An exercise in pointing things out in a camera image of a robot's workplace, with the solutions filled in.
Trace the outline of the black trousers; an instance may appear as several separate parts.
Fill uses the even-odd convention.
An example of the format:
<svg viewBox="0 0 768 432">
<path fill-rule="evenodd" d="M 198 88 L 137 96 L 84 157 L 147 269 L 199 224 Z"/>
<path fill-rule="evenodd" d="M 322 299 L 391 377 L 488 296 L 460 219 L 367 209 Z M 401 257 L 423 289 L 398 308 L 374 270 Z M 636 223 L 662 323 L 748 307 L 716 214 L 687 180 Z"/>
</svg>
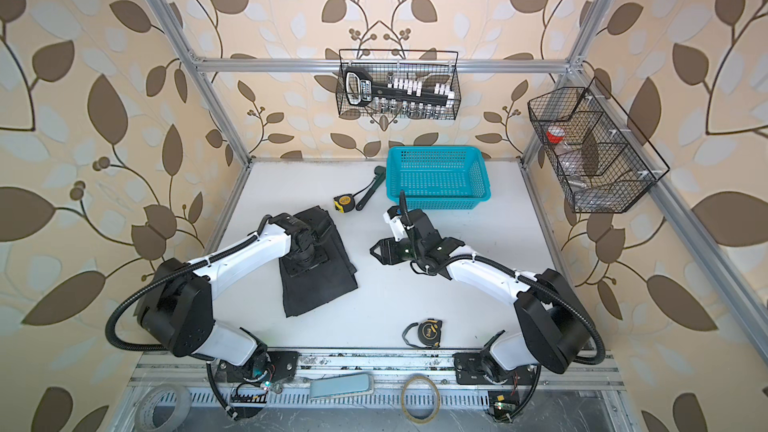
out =
<svg viewBox="0 0 768 432">
<path fill-rule="evenodd" d="M 322 213 L 328 224 L 323 240 L 329 261 L 319 268 L 289 277 L 280 272 L 283 308 L 288 317 L 297 317 L 357 289 L 356 267 L 352 264 L 330 214 L 314 206 L 298 213 Z M 273 223 L 280 226 L 279 215 Z"/>
</svg>

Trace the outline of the teal plastic basket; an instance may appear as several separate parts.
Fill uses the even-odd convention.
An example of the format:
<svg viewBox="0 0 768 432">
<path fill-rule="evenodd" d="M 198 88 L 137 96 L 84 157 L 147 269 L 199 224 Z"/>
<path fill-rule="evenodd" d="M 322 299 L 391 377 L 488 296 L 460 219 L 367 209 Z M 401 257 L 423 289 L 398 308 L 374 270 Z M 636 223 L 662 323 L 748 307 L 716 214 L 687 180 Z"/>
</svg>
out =
<svg viewBox="0 0 768 432">
<path fill-rule="evenodd" d="M 491 197 L 484 157 L 472 146 L 397 146 L 386 162 L 387 197 L 409 209 L 471 210 Z"/>
</svg>

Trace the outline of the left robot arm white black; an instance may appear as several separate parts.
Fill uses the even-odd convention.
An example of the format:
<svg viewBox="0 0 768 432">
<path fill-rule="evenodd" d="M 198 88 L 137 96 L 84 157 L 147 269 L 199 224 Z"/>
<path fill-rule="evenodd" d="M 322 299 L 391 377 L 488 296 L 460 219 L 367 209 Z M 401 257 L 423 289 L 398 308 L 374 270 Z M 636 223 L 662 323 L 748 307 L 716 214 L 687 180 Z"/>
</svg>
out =
<svg viewBox="0 0 768 432">
<path fill-rule="evenodd" d="M 259 341 L 252 334 L 214 317 L 214 300 L 228 287 L 276 260 L 289 259 L 307 269 L 324 254 L 320 247 L 333 227 L 317 227 L 290 214 L 266 215 L 256 231 L 229 247 L 158 273 L 152 281 L 125 299 L 112 312 L 105 337 L 124 351 L 168 351 L 177 357 L 223 360 L 243 366 L 255 355 Z M 135 306 L 139 325 L 156 342 L 131 343 L 121 339 L 116 326 Z"/>
</svg>

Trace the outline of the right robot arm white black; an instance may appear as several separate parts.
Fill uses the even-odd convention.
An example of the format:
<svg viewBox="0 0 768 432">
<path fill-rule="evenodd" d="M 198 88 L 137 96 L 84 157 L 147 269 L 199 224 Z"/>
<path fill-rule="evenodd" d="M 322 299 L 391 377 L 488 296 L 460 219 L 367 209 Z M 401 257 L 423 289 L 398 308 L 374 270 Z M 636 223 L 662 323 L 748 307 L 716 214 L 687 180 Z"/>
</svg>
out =
<svg viewBox="0 0 768 432">
<path fill-rule="evenodd" d="M 516 326 L 483 346 L 474 374 L 503 384 L 521 367 L 563 374 L 573 363 L 605 360 L 594 320 L 559 272 L 533 273 L 482 256 L 457 238 L 441 236 L 421 210 L 393 206 L 383 219 L 392 236 L 370 249 L 381 264 L 407 263 L 417 274 L 464 283 L 514 309 Z"/>
</svg>

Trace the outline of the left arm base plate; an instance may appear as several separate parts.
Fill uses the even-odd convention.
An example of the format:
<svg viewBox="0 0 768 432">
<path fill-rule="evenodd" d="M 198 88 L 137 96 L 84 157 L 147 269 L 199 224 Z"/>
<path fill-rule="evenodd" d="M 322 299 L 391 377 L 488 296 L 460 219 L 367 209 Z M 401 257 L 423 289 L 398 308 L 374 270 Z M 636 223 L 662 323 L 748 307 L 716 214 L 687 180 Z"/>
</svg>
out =
<svg viewBox="0 0 768 432">
<path fill-rule="evenodd" d="M 299 357 L 300 353 L 295 350 L 257 350 L 241 366 L 222 361 L 214 368 L 214 377 L 227 383 L 280 382 L 295 376 Z"/>
</svg>

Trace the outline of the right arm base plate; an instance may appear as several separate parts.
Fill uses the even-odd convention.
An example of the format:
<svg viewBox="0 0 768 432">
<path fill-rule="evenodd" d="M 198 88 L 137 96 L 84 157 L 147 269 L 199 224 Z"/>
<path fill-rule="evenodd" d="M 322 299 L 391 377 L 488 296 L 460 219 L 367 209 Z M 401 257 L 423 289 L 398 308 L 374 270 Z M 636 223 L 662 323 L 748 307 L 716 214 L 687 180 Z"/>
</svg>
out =
<svg viewBox="0 0 768 432">
<path fill-rule="evenodd" d="M 504 369 L 487 352 L 457 352 L 453 355 L 456 382 L 459 385 L 531 385 L 535 366 Z"/>
</svg>

